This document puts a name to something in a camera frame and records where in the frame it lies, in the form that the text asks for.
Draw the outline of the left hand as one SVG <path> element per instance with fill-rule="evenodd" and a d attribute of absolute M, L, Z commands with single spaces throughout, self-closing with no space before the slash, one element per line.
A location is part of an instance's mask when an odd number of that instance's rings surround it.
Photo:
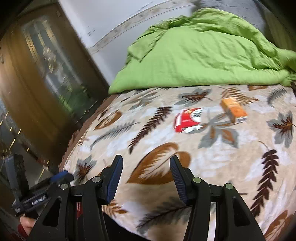
<path fill-rule="evenodd" d="M 23 230 L 26 233 L 26 235 L 30 235 L 30 232 L 32 231 L 36 221 L 36 219 L 27 217 L 25 215 L 20 217 L 20 224 L 23 227 Z"/>

